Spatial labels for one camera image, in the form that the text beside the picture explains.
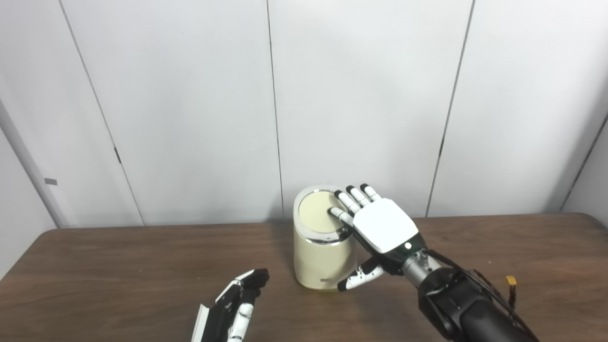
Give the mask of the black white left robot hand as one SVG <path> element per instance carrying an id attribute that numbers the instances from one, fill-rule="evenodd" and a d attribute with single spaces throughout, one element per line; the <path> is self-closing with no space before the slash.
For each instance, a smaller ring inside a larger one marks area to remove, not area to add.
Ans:
<path id="1" fill-rule="evenodd" d="M 235 277 L 212 307 L 199 306 L 192 342 L 243 342 L 256 300 L 269 281 L 269 271 L 258 268 Z"/>

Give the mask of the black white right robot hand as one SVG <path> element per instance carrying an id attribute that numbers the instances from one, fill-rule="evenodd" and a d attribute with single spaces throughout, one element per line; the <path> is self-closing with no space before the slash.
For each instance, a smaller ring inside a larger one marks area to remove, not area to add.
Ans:
<path id="1" fill-rule="evenodd" d="M 339 292 L 356 288 L 383 274 L 404 276 L 406 260 L 427 247 L 417 225 L 397 203 L 381 197 L 369 184 L 334 192 L 343 208 L 328 214 L 343 223 L 371 258 L 337 284 Z"/>

